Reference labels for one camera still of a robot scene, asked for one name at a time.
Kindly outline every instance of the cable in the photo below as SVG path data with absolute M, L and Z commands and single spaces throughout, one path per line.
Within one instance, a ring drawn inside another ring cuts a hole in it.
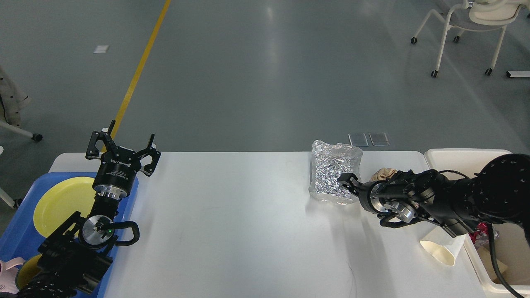
M 466 179 L 469 179 L 468 176 L 458 172 L 458 171 L 455 171 L 455 170 L 443 170 L 443 171 L 439 171 L 438 173 L 455 173 L 455 174 L 459 174 L 460 176 L 463 176 L 464 178 Z
M 491 264 L 493 265 L 493 270 L 497 275 L 497 278 L 500 280 L 502 285 L 515 297 L 524 298 L 521 294 L 517 293 L 504 279 L 502 273 L 499 270 L 499 264 L 497 264 L 497 253 L 495 252 L 495 238 L 493 236 L 493 225 L 488 223 L 488 239 L 490 240 L 490 256 Z

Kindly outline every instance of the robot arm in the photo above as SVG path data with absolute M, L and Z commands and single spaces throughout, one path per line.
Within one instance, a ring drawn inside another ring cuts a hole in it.
M 427 221 L 456 237 L 474 232 L 479 222 L 507 222 L 521 226 L 530 245 L 530 156 L 500 156 L 476 175 L 448 180 L 436 170 L 399 171 L 388 181 L 360 183 L 343 173 L 338 181 L 359 197 L 364 210 L 377 214 L 382 226 Z
M 153 146 L 151 135 L 147 147 L 139 152 L 116 146 L 110 133 L 93 132 L 87 159 L 99 159 L 101 165 L 94 178 L 94 204 L 87 218 L 74 212 L 38 248 L 42 253 L 37 266 L 41 272 L 16 297 L 66 298 L 76 295 L 76 290 L 91 294 L 112 264 L 108 253 L 114 246 L 129 246 L 139 240 L 138 225 L 132 221 L 114 222 L 120 201 L 128 197 L 138 172 L 151 176 L 161 153 Z M 96 142 L 102 141 L 107 151 L 100 155 Z M 142 166 L 146 156 L 151 163 Z M 132 229 L 133 238 L 118 241 L 116 230 Z

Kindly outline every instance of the crumpled foil in plastic bag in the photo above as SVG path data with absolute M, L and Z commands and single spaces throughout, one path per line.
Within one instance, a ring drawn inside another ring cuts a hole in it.
M 361 149 L 348 144 L 330 145 L 323 141 L 314 141 L 309 186 L 311 197 L 341 205 L 355 202 L 357 197 L 342 187 L 337 179 L 344 172 L 359 177 L 362 156 Z

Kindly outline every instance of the yellow floor line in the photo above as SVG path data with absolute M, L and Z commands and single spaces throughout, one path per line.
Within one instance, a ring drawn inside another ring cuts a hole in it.
M 156 36 L 158 35 L 158 30 L 160 29 L 160 26 L 162 25 L 162 21 L 164 21 L 165 13 L 167 12 L 167 8 L 169 7 L 170 3 L 171 3 L 171 0 L 166 0 L 164 7 L 162 8 L 160 15 L 158 16 L 158 20 L 156 21 L 155 28 L 153 29 L 153 32 L 151 33 L 151 37 L 149 37 L 147 46 L 145 46 L 144 53 L 142 54 L 142 58 L 140 59 L 140 62 L 138 63 L 138 67 L 136 67 L 136 71 L 134 73 L 134 76 L 132 77 L 131 84 L 129 85 L 129 89 L 127 89 L 127 93 L 125 93 L 125 97 L 123 98 L 123 101 L 121 102 L 120 109 L 118 110 L 118 113 L 116 114 L 116 117 L 114 118 L 116 120 L 116 124 L 114 125 L 114 129 L 112 130 L 110 134 L 112 138 L 114 138 L 116 136 L 116 133 L 118 132 L 118 128 L 120 127 L 121 120 L 123 119 L 123 116 L 125 115 L 125 111 L 127 110 L 127 106 L 129 105 L 131 97 L 133 97 L 136 84 L 138 83 L 138 80 L 140 79 L 142 71 L 144 70 L 145 61 L 147 61 L 147 58 L 149 57 L 149 53 L 151 52 L 151 48 L 153 47 L 153 44 L 155 43 Z

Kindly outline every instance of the white bin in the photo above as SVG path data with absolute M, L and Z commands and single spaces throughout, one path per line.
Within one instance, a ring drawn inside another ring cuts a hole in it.
M 456 170 L 468 177 L 475 177 L 482 168 L 494 158 L 511 153 L 495 149 L 431 149 L 425 153 L 425 159 L 431 169 Z M 449 179 L 460 179 L 458 174 L 445 173 Z M 497 259 L 508 265 L 504 273 L 506 281 L 520 294 L 530 294 L 530 248 L 523 229 L 515 224 L 496 225 L 499 239 L 495 241 Z M 488 276 L 479 254 L 471 239 L 467 238 L 464 248 L 482 286 L 493 293 L 508 293 L 504 286 L 494 283 Z

